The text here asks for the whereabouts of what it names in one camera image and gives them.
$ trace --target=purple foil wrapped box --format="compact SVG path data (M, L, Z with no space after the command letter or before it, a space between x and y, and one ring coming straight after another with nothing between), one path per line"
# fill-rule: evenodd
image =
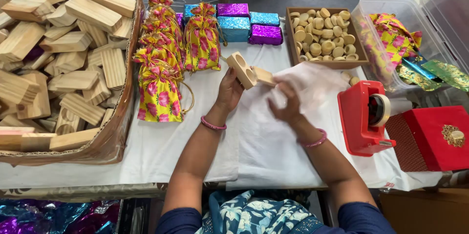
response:
M179 27L181 28L181 30L182 30L182 16L183 15L184 15L183 13L176 13L176 21L179 24Z
M248 4L218 4L218 16L249 17Z
M251 27L250 44L280 45L283 43L282 28L272 26L253 25Z

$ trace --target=gold brooch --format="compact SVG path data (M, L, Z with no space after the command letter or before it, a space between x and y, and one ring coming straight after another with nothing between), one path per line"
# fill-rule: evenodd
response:
M443 138L448 142L448 144L453 145L454 147L462 147L466 140L464 133L462 133L458 127L453 127L451 125L445 125L441 134L443 134Z

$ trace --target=bracelet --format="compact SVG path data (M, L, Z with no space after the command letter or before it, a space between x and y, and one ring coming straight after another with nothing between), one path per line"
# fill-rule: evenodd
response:
M298 141L298 143L300 143L301 146L307 147L307 148L317 147L317 146L323 144L323 142L327 139L327 133L323 129L318 129L318 130L323 135L322 138L319 141L316 141L314 143L302 143L301 141Z
M226 124L223 127L217 127L217 126L214 126L214 125L208 123L205 120L205 116L200 117L200 122L202 122L202 124L204 126L206 126L207 128L209 128L209 129L213 129L213 130L225 130L226 129Z

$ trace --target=red gift box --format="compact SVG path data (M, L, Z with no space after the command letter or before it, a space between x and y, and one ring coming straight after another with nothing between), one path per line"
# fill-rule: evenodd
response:
M462 106L409 110L390 117L386 130L402 171L469 168L469 145L461 139L469 134L469 115Z

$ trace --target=white tablecloth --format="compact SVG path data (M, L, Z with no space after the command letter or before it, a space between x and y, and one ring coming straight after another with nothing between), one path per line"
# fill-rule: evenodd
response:
M290 67L286 43L280 46L229 43L228 47L222 47L225 57L235 51L241 52L250 65L273 73ZM134 115L121 163L104 166L51 164L38 167L12 167L0 163L0 189L168 182L179 154L198 125L200 116L208 111L216 99L218 85L227 69L224 61L220 63L221 72L206 70L192 76L186 74L185 82L193 89L196 101L183 123L149 123L137 120L137 114ZM364 79L360 68L352 72ZM240 106L229 117L229 129L220 142L205 181L231 180L227 183L228 189L324 186L304 151L296 145L288 127L285 126L282 129L284 133L278 132L277 135L269 131L268 125L262 128L264 135L278 137L276 143L266 145L263 143L266 138L255 133L259 130L256 120L247 121L250 110L266 106L264 99L255 96L264 95L259 92L259 88L262 87L246 91ZM191 95L184 86L181 92L184 96L182 108L187 108L191 103ZM308 117L312 123L327 130L331 141L359 171L369 187L378 188L390 183L394 184L394 188L411 190L433 186L438 182L441 172L402 172L393 149L370 158L348 154L341 133L336 96L337 93L329 94L328 102L319 108L318 113ZM262 121L268 124L275 120L271 115L266 115Z

